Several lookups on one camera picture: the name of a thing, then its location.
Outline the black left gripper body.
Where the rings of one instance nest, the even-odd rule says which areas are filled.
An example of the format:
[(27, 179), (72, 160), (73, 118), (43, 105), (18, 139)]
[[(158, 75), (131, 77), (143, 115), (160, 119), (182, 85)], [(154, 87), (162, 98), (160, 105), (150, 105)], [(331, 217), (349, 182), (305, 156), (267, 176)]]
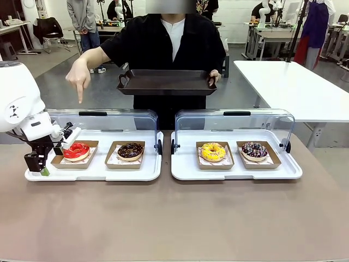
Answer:
[(46, 154), (54, 147), (54, 144), (50, 138), (40, 138), (33, 141), (28, 141), (27, 144), (31, 147), (32, 152), (37, 152), (38, 154)]

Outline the person's right hand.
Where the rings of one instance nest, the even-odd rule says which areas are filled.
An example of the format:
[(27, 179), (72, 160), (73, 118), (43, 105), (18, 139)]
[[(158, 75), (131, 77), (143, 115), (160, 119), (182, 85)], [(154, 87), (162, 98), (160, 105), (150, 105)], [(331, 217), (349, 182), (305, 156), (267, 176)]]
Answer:
[(81, 104), (83, 101), (83, 92), (91, 81), (91, 75), (87, 67), (87, 61), (80, 57), (72, 65), (65, 79), (77, 91), (78, 100)]

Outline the person's left hand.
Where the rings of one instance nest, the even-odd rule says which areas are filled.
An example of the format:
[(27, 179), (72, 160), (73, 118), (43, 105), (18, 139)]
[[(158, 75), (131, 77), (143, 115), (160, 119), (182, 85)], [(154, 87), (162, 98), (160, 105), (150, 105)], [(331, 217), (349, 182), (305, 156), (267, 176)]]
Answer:
[(209, 85), (215, 85), (221, 79), (221, 74), (215, 69), (209, 73)]

